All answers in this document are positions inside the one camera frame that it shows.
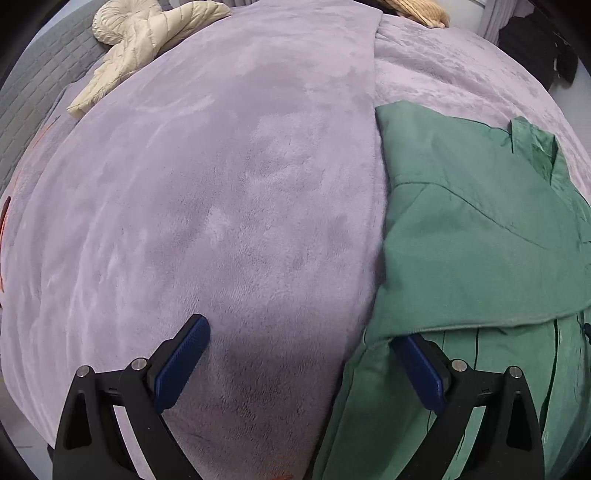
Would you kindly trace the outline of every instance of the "lavender blanket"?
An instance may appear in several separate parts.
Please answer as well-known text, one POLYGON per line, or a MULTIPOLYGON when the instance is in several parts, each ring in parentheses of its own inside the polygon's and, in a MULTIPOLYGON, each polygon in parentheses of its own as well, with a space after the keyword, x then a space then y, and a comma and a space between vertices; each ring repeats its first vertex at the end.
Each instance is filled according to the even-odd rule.
POLYGON ((1 199, 5 382, 53 443, 78 366, 120 369, 201 313, 211 344, 164 417, 206 480, 298 480, 313 457, 379 277, 376 105, 504 127, 524 115, 558 135, 591 197, 586 153, 521 66, 472 33, 350 0, 240 9, 76 124, 65 108, 87 80, 1 199))

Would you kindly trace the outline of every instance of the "gray bedsheet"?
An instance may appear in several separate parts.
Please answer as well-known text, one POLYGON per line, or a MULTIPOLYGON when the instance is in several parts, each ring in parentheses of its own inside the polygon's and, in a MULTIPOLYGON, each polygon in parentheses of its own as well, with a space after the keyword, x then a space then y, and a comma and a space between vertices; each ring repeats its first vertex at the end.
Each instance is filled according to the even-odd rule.
POLYGON ((5 382, 53 443, 79 365, 122 368, 202 313, 211 344, 165 419, 206 480, 308 467, 379 277, 376 105, 404 98, 495 126, 525 115, 558 135, 589 198, 587 155, 521 66, 469 32, 350 0, 241 9, 76 124, 64 112, 83 82, 0 199, 13 195, 5 382))

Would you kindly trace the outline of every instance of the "quilted headboard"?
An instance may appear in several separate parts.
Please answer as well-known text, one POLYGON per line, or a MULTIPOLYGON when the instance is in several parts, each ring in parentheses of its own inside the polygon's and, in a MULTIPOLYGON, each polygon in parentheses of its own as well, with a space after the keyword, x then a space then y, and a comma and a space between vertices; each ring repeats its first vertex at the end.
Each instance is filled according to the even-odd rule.
MULTIPOLYGON (((179 7, 180 5, 184 5, 189 3, 191 0, 170 0, 170 5, 172 7, 179 7)), ((215 0, 216 2, 222 2, 229 6, 230 8, 234 7, 245 7, 247 5, 252 5, 258 0, 215 0)))
POLYGON ((106 52, 90 29, 103 3, 89 2, 29 45, 0 90, 0 194, 58 95, 106 52))

